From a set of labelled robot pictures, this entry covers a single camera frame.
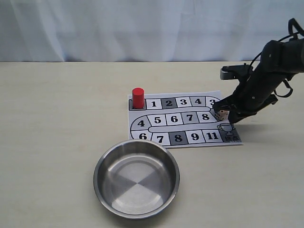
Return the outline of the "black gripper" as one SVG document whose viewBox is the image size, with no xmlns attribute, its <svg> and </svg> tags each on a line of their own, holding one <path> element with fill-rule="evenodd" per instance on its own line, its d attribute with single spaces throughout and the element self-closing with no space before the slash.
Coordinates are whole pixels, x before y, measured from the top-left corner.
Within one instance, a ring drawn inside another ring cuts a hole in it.
<svg viewBox="0 0 304 228">
<path fill-rule="evenodd" d="M 278 101 L 274 94 L 277 87 L 278 73 L 266 72 L 257 66 L 248 79 L 239 84 L 233 95 L 215 102 L 212 108 L 215 112 L 229 111 L 228 120 L 235 124 L 274 105 Z"/>
</svg>

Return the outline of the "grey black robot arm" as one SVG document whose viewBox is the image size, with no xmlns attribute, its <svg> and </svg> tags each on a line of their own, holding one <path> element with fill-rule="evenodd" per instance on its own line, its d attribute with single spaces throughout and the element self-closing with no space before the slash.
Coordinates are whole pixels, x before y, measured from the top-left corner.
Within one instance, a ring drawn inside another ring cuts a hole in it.
<svg viewBox="0 0 304 228">
<path fill-rule="evenodd" d="M 222 67 L 220 78 L 237 79 L 239 85 L 230 96 L 215 102 L 213 110 L 216 113 L 228 111 L 228 120 L 232 124 L 256 115 L 278 101 L 276 88 L 281 83 L 289 88 L 288 81 L 303 71 L 303 39 L 288 42 L 271 40 L 264 46 L 256 68 L 248 64 Z"/>
</svg>

